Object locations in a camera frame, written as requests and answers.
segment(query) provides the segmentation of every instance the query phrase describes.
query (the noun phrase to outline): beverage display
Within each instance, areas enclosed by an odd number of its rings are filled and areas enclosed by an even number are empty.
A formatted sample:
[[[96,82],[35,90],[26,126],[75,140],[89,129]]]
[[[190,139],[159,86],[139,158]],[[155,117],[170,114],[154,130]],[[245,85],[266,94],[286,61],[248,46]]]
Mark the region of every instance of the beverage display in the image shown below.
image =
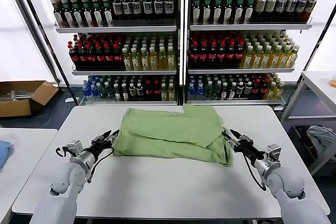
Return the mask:
[[[192,0],[192,25],[306,23],[317,0]]]
[[[115,20],[173,19],[175,0],[51,0],[60,28],[114,26]]]
[[[155,36],[81,34],[73,36],[68,48],[77,70],[176,70],[173,36],[157,40]]]
[[[187,85],[188,101],[209,101],[280,100],[285,84],[275,73],[252,73],[189,75]]]
[[[85,101],[176,101],[174,76],[89,76]]]
[[[286,31],[228,31],[191,33],[191,69],[292,68],[298,58]]]

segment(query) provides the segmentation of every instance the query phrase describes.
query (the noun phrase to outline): blue cloth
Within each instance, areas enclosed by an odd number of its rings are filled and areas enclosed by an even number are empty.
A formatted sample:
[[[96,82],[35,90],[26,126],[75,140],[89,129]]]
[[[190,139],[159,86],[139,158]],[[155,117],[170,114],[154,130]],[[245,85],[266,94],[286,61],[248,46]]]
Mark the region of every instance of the blue cloth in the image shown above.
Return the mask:
[[[9,142],[0,141],[0,169],[2,168],[2,166],[6,161],[9,148],[10,148]]]

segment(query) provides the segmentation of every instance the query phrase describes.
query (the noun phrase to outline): white table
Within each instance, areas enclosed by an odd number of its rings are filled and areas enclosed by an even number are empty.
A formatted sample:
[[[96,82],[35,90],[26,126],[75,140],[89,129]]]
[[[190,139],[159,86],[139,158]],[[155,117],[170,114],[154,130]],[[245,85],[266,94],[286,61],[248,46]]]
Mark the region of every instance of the white table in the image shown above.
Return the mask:
[[[13,212],[33,213],[46,196],[50,177],[67,162],[55,148],[70,140],[89,141],[119,128],[127,106],[75,107],[13,205]],[[147,110],[182,112],[181,106],[138,106]],[[227,127],[247,134],[256,147],[271,143],[282,147],[283,166],[304,178],[308,197],[326,214],[330,209],[272,109],[268,106],[215,106]],[[108,157],[97,167],[91,184],[79,194],[77,216],[84,218],[153,219],[256,219],[280,217],[280,208],[270,191],[253,181],[244,158],[234,154],[232,167],[190,159]]]
[[[54,129],[0,128],[0,141],[12,143],[0,169],[0,224],[9,222],[12,204],[56,133]]]
[[[336,76],[336,71],[304,71],[302,81],[296,89],[293,97],[281,117],[281,123],[288,123],[289,120],[336,120],[336,88],[329,84],[329,81]],[[299,102],[300,96],[307,89],[311,89],[322,102],[335,115],[313,115],[313,116],[290,116],[293,109]],[[308,170],[314,175],[328,160],[336,153],[336,142],[331,144],[309,167]]]

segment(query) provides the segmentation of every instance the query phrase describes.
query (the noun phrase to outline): folded fabric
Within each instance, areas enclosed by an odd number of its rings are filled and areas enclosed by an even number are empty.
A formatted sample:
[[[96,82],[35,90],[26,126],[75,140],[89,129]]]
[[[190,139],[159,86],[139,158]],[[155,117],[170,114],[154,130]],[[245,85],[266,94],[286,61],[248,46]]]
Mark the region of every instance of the folded fabric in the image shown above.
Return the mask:
[[[9,148],[10,148],[9,142],[0,141],[0,169],[2,168],[2,166],[6,161]]]
[[[314,145],[318,156],[320,156],[329,145],[336,141],[336,134],[332,132],[332,129],[316,125],[310,126],[309,129],[307,129],[307,136]]]
[[[186,157],[229,165],[230,147],[212,106],[185,105],[185,113],[129,109],[115,142],[115,156]]]

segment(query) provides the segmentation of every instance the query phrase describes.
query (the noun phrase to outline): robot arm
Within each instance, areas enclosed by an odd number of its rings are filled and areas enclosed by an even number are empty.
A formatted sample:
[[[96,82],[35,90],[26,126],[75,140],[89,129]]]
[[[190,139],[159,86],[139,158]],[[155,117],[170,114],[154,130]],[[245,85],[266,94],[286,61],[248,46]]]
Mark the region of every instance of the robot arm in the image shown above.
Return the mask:
[[[306,197],[303,178],[290,168],[280,167],[279,146],[269,145],[266,152],[261,152],[253,147],[253,140],[248,136],[234,130],[231,132],[238,140],[225,132],[222,134],[233,150],[243,153],[258,170],[261,178],[259,186],[266,190],[266,185],[278,200],[284,224],[331,224],[320,205]]]
[[[91,146],[84,150],[79,141],[63,147],[64,157],[67,152],[72,155],[70,162],[63,164],[54,173],[50,192],[35,209],[31,224],[71,224],[74,222],[77,212],[77,196],[83,190],[85,182],[91,182],[95,169],[95,167],[92,169],[94,163],[97,162],[103,150],[110,148],[113,152],[112,143],[119,130],[111,135],[110,133],[111,131],[108,131],[97,136],[92,140]]]

